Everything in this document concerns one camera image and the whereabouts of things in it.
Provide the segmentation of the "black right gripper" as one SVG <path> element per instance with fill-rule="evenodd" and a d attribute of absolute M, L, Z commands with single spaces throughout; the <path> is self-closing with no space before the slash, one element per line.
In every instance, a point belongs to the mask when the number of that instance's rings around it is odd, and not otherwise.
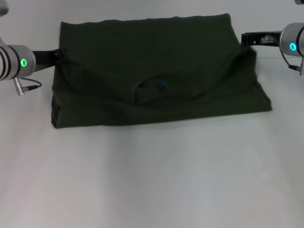
<path fill-rule="evenodd" d="M 281 31 L 244 33 L 241 35 L 241 43 L 244 46 L 278 46 L 281 33 Z"/>

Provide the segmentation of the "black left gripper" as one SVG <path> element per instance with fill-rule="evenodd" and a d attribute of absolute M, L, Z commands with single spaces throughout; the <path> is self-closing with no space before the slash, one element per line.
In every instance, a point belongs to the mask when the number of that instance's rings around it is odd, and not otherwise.
<path fill-rule="evenodd" d="M 53 67 L 57 63 L 65 63 L 68 61 L 64 49 L 55 49 L 50 51 L 33 51 L 36 66 L 34 71 L 44 70 Z"/>

